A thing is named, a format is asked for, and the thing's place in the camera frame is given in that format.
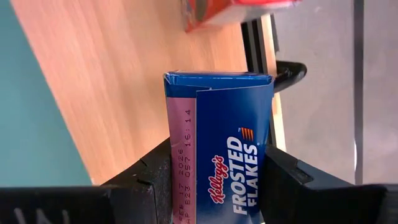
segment orange box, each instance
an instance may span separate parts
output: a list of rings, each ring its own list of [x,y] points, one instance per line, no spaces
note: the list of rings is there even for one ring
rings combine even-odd
[[[249,21],[300,0],[182,0],[185,30]]]

